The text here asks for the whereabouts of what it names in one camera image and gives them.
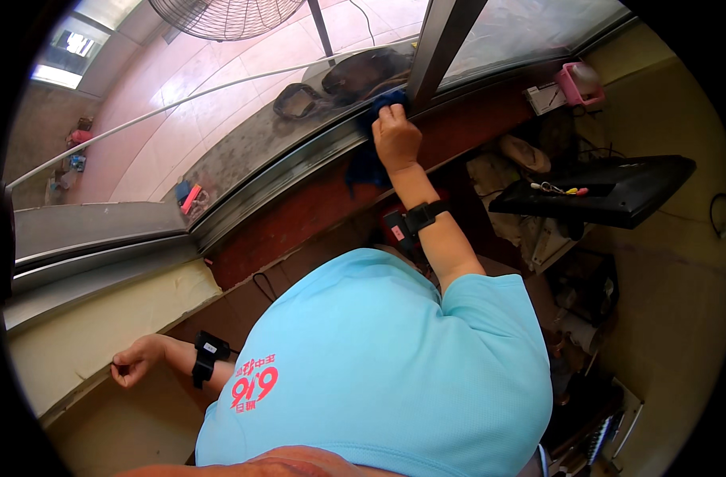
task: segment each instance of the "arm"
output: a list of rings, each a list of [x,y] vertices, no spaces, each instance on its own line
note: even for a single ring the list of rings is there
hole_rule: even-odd
[[[406,119],[402,105],[385,106],[372,124],[374,143],[398,197],[410,210],[440,199],[424,169],[416,162],[421,133]],[[485,275],[472,246],[449,212],[419,231],[419,240],[443,293],[459,276]]]
[[[111,376],[121,387],[130,388],[161,359],[164,359],[169,367],[191,376],[190,372],[196,363],[196,349],[192,343],[163,334],[147,334],[140,337],[131,347],[114,355]],[[233,363],[226,361],[215,362],[212,378],[205,381],[204,386],[219,395],[225,383],[233,375],[234,367]]]

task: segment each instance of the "pink holder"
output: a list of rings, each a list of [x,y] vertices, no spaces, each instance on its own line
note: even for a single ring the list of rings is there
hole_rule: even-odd
[[[559,83],[559,87],[561,88],[562,92],[565,93],[565,97],[567,98],[567,104],[569,106],[587,106],[604,100],[604,90],[602,89],[601,85],[597,86],[596,93],[591,95],[589,99],[583,99],[583,97],[580,95],[580,91],[578,91],[578,86],[575,85],[575,81],[573,81],[571,76],[572,67],[580,64],[583,63],[567,62],[562,65],[561,71],[554,75],[554,80]]]

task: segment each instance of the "person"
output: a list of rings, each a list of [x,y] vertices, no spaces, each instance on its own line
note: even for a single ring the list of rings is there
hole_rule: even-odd
[[[402,105],[372,125],[406,208],[439,200]],[[434,285],[396,256],[358,249],[298,281],[254,325],[196,442],[198,468],[128,475],[516,475],[551,415],[549,358],[519,275],[490,277],[449,212],[419,239]],[[131,387],[162,359],[190,374],[191,343],[138,339],[113,359]],[[120,373],[121,367],[127,367]]]

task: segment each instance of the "hand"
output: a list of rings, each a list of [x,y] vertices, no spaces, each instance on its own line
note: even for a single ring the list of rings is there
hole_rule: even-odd
[[[147,334],[140,337],[131,347],[114,355],[111,363],[111,377],[123,388],[133,387],[148,369],[165,357],[165,336]]]
[[[389,174],[417,165],[421,133],[406,119],[403,105],[384,106],[371,125],[379,159]]]

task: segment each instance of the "pink tile floor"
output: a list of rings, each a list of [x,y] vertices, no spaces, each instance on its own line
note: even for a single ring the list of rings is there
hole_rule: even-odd
[[[355,0],[377,44],[419,33],[428,0]],[[334,52],[371,45],[349,0],[320,0]],[[191,93],[246,76],[319,60],[310,8],[259,37],[217,43],[180,33],[149,43],[115,84],[93,123],[98,135]],[[161,200],[189,167],[304,70],[240,83],[184,103],[87,148],[87,168],[68,191],[72,204]]]

